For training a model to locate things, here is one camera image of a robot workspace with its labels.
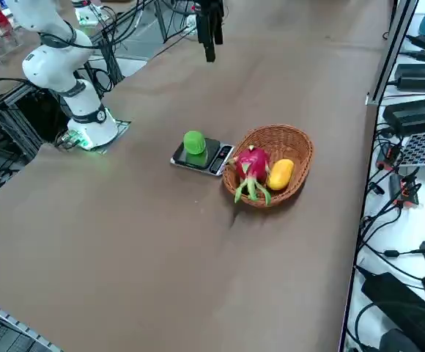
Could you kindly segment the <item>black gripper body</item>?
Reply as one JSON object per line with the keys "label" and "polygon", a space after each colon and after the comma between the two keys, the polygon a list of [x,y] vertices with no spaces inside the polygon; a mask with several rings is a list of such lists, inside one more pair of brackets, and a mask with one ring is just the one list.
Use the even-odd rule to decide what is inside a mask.
{"label": "black gripper body", "polygon": [[196,0],[196,10],[202,14],[210,14],[218,12],[223,15],[223,1],[222,0]]}

